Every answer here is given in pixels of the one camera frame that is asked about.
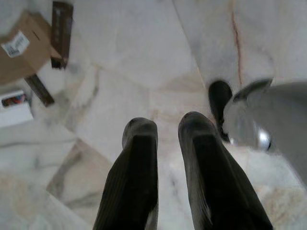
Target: black shoe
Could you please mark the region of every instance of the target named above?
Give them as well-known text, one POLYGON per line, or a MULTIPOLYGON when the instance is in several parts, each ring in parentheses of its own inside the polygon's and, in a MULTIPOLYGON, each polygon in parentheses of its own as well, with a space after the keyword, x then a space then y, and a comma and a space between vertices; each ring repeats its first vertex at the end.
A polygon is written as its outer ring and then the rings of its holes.
POLYGON ((209 103, 211 112, 215 118, 217 129, 221 138, 229 142, 228 135, 223 131, 224 123, 224 108, 230 98, 232 97, 232 91, 230 86, 221 80, 215 81, 209 87, 209 103))

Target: floor tile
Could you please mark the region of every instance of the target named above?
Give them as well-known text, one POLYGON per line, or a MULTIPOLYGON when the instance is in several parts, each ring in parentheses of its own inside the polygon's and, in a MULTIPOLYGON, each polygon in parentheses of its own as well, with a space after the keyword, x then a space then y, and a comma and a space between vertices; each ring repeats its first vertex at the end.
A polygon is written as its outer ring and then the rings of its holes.
POLYGON ((303 230, 307 225, 307 194, 301 188, 257 186, 267 215, 278 230, 303 230))
POLYGON ((47 186, 76 136, 51 119, 35 118, 0 131, 0 171, 47 186))
POLYGON ((206 87, 217 79, 241 85, 236 34, 228 0, 174 0, 206 87))
POLYGON ((47 191, 93 225, 111 166, 105 157, 78 140, 50 181, 47 191))
POLYGON ((76 0, 74 7, 82 39, 103 68, 150 88, 190 72, 193 58, 171 0, 76 0))
POLYGON ((92 66, 65 119, 69 130, 114 162, 126 124, 149 116, 148 89, 92 66))
POLYGON ((281 155, 251 150, 246 173, 252 184, 301 187, 293 169, 281 155))
POLYGON ((0 228, 89 230, 82 219, 46 190, 18 177, 0 173, 0 228))

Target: floor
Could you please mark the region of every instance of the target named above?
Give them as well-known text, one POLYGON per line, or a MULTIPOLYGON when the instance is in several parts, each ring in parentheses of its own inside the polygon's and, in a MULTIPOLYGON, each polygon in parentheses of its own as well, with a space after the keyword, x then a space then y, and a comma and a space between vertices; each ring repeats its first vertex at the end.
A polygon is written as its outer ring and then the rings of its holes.
MULTIPOLYGON (((177 125, 189 111, 212 119, 207 89, 234 92, 261 78, 307 79, 305 0, 75 0, 66 70, 37 74, 56 104, 23 80, 35 120, 0 130, 0 229, 86 230, 96 217, 126 123, 158 125, 159 230, 192 230, 177 125)), ((0 0, 0 35, 22 10, 51 22, 51 0, 0 0)), ((227 148, 277 230, 304 230, 307 195, 285 160, 227 148)))

